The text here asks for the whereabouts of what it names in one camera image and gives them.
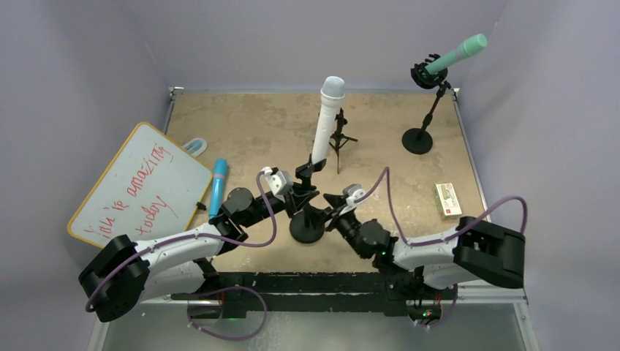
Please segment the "white microphone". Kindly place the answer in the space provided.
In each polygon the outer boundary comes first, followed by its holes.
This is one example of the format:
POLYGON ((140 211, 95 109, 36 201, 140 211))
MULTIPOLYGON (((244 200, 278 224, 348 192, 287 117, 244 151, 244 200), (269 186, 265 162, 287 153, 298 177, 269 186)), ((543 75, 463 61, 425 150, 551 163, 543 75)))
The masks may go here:
POLYGON ((344 97, 344 80, 337 76, 327 77, 320 89, 320 112, 311 152, 311 163, 313 165, 319 164, 326 158, 330 136, 335 129, 336 115, 341 108, 344 97))

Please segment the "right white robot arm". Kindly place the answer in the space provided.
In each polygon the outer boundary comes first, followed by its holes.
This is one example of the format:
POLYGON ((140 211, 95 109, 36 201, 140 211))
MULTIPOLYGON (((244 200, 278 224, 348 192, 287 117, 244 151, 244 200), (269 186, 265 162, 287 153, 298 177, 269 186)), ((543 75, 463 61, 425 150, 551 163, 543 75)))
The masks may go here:
POLYGON ((523 233, 473 216, 427 238, 397 238, 376 220, 360 222, 355 200, 326 194, 331 206, 328 230, 337 230, 362 259, 384 273, 414 271, 410 287, 427 298, 454 284, 481 279, 506 289, 524 284, 523 233))

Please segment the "black tripod mic stand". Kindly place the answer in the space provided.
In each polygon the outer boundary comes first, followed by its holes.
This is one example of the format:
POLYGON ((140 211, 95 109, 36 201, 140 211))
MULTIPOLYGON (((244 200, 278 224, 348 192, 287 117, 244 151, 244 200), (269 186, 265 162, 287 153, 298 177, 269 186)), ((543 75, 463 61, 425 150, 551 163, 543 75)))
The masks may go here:
POLYGON ((344 109, 341 107, 335 117, 336 130, 330 136, 329 146, 334 150, 336 154, 336 172, 340 173, 340 150, 349 141, 357 143, 358 139, 346 136, 343 133, 344 126, 348 124, 348 120, 344 116, 344 109))

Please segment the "blue microphone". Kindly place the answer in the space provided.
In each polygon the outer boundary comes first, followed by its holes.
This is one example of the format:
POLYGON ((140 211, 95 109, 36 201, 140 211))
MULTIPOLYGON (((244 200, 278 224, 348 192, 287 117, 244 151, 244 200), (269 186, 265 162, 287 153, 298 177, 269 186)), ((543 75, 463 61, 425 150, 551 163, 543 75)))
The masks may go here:
POLYGON ((209 219, 214 218, 222 205, 224 197, 224 187, 228 174, 228 163, 226 159, 219 158, 213 167, 213 180, 211 187, 211 199, 208 207, 209 219))

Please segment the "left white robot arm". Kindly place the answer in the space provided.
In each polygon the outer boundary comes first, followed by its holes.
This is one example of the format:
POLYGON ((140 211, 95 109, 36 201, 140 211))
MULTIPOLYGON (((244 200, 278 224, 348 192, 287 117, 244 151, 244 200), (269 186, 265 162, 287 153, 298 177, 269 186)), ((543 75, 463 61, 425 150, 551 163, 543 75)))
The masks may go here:
POLYGON ((207 258, 249 247, 247 227, 268 219, 272 233, 275 215, 289 218, 318 196, 316 186, 296 183, 284 172, 266 170, 257 175, 269 190, 254 196, 247 188, 230 191, 215 216, 182 233, 133 241, 128 235, 111 239, 78 277, 88 300, 85 310, 101 322, 110 322, 131 311, 139 302, 174 293, 194 293, 208 299, 218 289, 218 279, 205 271, 207 258))

